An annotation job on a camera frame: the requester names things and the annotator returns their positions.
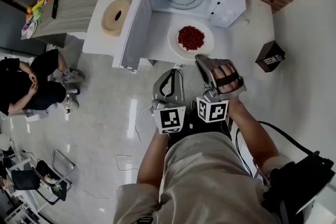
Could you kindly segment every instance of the beige shirt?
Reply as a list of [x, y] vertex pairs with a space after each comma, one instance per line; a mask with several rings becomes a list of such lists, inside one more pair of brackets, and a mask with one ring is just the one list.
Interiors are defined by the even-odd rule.
[[[266, 161], [261, 172], [268, 177], [290, 159]], [[279, 218], [261, 206], [267, 188], [243, 168], [230, 139], [210, 132], [188, 136], [176, 143], [165, 158], [164, 186], [128, 184], [117, 190], [113, 223], [131, 224], [143, 217], [153, 223], [267, 223]]]

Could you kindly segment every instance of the white wall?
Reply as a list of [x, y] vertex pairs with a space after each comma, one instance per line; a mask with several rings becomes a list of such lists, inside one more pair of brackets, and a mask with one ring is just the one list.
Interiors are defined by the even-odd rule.
[[[295, 0], [274, 15], [274, 28], [286, 60], [272, 78], [274, 110], [266, 117], [336, 163], [336, 0]], [[304, 157], [286, 142], [281, 151]], [[319, 198], [336, 215], [336, 193]]]

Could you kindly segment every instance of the plate of red beans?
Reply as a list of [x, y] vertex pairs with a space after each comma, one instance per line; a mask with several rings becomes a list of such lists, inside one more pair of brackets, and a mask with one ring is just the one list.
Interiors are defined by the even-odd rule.
[[190, 61], [195, 61], [197, 54], [208, 56], [215, 46], [210, 29], [205, 24], [190, 19], [179, 21], [170, 27], [168, 42], [178, 56]]

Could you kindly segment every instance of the person's arm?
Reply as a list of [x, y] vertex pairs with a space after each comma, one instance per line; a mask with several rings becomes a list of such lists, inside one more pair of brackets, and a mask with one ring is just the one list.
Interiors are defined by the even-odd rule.
[[27, 73], [32, 82], [34, 82], [34, 80], [37, 81], [36, 74], [27, 63], [20, 61], [20, 70]]
[[33, 81], [32, 85], [30, 86], [29, 92], [25, 96], [23, 96], [15, 104], [12, 103], [9, 104], [8, 113], [13, 114], [20, 112], [32, 99], [37, 90], [38, 90], [37, 81]]
[[[214, 70], [214, 76], [216, 79], [220, 79], [229, 76], [234, 72], [236, 72], [235, 69], [230, 64], [227, 64], [220, 68], [216, 68]], [[218, 89], [221, 93], [227, 93], [234, 91], [237, 87], [238, 81], [234, 81], [229, 85], [219, 87]], [[279, 155], [279, 152], [268, 133], [247, 111], [238, 97], [230, 99], [228, 113], [240, 129], [246, 146], [254, 159], [254, 163], [257, 164], [258, 167], [262, 167], [265, 161]]]
[[160, 189], [168, 138], [168, 135], [159, 134], [156, 129], [140, 165], [136, 183], [149, 184]]

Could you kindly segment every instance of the black and white marker cube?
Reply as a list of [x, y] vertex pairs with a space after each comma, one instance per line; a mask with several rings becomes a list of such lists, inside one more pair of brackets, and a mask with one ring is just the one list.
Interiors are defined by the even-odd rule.
[[154, 110], [156, 125], [160, 134], [179, 132], [183, 127], [185, 106]]
[[205, 122], [216, 122], [225, 120], [229, 100], [216, 103], [209, 103], [203, 98], [197, 97], [198, 116]]

